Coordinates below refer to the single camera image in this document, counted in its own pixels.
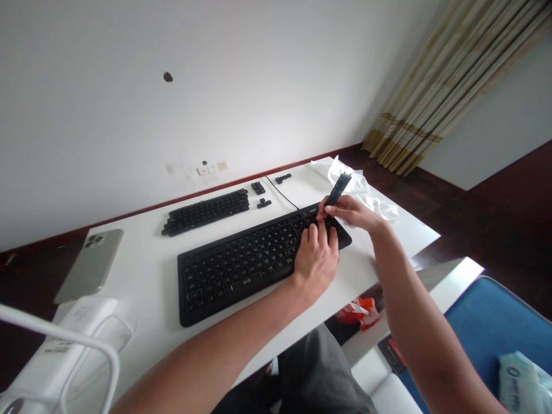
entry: beige curtain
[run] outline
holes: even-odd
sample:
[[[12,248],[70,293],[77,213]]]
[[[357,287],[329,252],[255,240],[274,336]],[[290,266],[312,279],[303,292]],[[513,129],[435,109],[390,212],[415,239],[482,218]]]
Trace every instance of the beige curtain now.
[[[552,26],[552,3],[452,0],[362,146],[408,175]]]

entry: orange bag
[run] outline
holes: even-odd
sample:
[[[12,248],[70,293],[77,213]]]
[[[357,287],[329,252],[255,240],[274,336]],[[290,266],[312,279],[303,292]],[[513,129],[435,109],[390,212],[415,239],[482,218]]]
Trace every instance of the orange bag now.
[[[342,310],[335,314],[339,323],[352,325],[361,323],[361,331],[365,331],[375,324],[380,318],[380,314],[375,308],[375,301],[372,298],[356,298]]]

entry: silver phone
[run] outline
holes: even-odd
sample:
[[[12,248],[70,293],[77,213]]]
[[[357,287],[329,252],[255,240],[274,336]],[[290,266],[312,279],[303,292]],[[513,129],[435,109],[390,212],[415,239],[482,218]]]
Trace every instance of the silver phone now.
[[[91,235],[86,239],[53,300],[55,304],[98,293],[102,289],[123,233],[122,229],[115,229]]]

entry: black keyboard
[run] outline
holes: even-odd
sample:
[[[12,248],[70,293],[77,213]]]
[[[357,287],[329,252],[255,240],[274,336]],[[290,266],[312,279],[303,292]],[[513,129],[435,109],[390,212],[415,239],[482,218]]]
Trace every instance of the black keyboard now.
[[[317,213],[313,204],[179,254],[180,324],[190,327],[293,273],[301,232]],[[334,218],[325,223],[337,230],[340,249],[351,244]]]
[[[247,190],[241,189],[171,211],[161,234],[173,237],[248,210]]]

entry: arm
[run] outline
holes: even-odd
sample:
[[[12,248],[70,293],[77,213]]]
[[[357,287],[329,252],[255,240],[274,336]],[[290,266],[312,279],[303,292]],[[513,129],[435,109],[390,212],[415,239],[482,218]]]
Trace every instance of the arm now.
[[[370,234],[393,338],[431,412],[507,414],[475,371],[391,226],[350,196],[332,207],[323,203],[319,218],[339,216]]]
[[[180,345],[132,387],[112,414],[208,414],[246,364],[324,293],[339,258],[335,228],[305,229],[295,272],[267,296]]]

